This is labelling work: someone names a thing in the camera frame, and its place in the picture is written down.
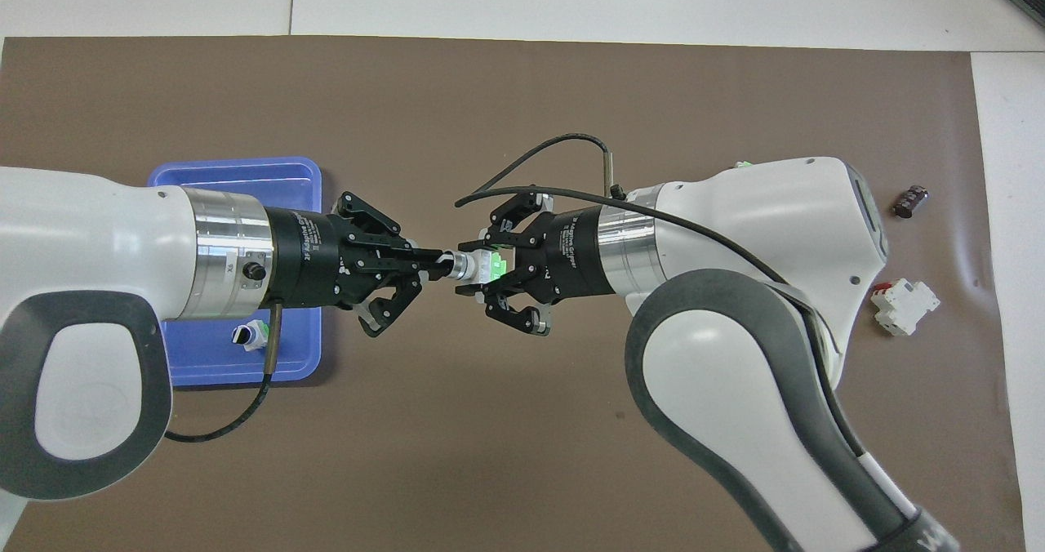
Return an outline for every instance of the metal cylinder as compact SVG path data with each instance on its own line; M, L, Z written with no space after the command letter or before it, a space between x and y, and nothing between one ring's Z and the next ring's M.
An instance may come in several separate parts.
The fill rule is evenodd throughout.
M186 188L196 232L192 291L180 320L239 318L264 298L273 272L272 228L251 196ZM257 266L263 269L263 276Z
M638 188L628 201L652 209L661 186ZM657 254L655 222L648 214L616 207L604 207L599 214L602 269L618 295L648 293L668 280Z

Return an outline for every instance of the black cable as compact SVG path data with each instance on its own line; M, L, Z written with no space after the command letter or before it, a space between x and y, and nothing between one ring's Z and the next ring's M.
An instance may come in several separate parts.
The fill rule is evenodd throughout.
M528 151L528 153L526 153L525 155L520 155L520 157L518 157L518 159L516 159L515 162L511 162L511 164L509 164L505 169L502 169L501 172L497 172L495 177L493 177L489 181L486 181L486 183L482 187L475 188L475 190L472 191L472 193L473 194L481 193L482 191L488 190L489 187L492 187L493 185L497 184L497 181L501 181L502 179L504 179L504 177L507 177L509 174L511 174L512 169L518 168L519 165L522 164L522 162L530 160L530 158L533 158L534 155L537 155L539 151L543 151L544 147L552 147L556 143L566 142L570 140L583 140L585 142L591 142L595 145L599 146L599 150L602 151L603 155L603 176L605 177L605 180L608 181L613 180L613 160L612 160L613 155L612 153L610 153L609 147L606 147L606 144L601 139L596 138L596 136L589 136L587 134L563 134L562 136L556 136L551 140L545 140L541 143L538 143L534 147L530 147L530 151ZM614 183L605 183L605 186L606 188L609 188L612 184Z
M724 235L715 231L715 229L701 226L699 224L694 224L689 220L683 220L676 214L665 213L664 211L657 211L656 209L650 209L648 207L643 207L641 205L635 205L634 203L628 203L626 201L619 201L616 199L604 198L604 196L594 196L591 193L585 193L582 191L574 191L571 188L556 188L556 187L538 187L535 185L530 185L528 187L503 187L503 188L487 188L487 190L477 191L469 196L463 196L459 199L454 206L463 207L468 205L473 201L479 201L481 199L490 198L490 196L507 196L507 194L530 194L530 193L543 193L552 196L564 196L565 198L576 199L580 201L586 201L588 203L601 203L602 205L607 205L609 207L616 207L618 209L624 209L627 211L633 211L640 214L648 214L650 217L660 220L661 222L668 222L669 224L674 224L680 228L690 229L691 232L698 233L706 238L717 242L724 247L727 247L730 251L739 255L744 260L750 262L756 269L762 274L769 277L769 280L779 281L782 284L788 284L787 280L784 280L776 271L769 268L768 264L759 259L758 255L751 254L743 246L733 242L732 239L725 237Z
M199 435L185 435L179 434L177 432L171 432L167 430L163 433L163 437L168 440L173 440L176 442L183 443L199 443L199 442L209 442L214 438L220 438L222 436L232 432L239 426L243 424L243 421L250 419L251 415L254 415L254 411L257 411L261 402L264 401L265 395L269 394L269 387L272 384L272 375L276 371L276 355L279 351L279 337L280 331L283 327L283 306L280 303L276 303L269 310L269 345L265 348L265 362L263 375L261 376L261 386L258 387L258 394L254 396L254 400L251 405L247 406L243 413L239 417L235 418L225 428L219 430L213 430L209 434L199 434Z

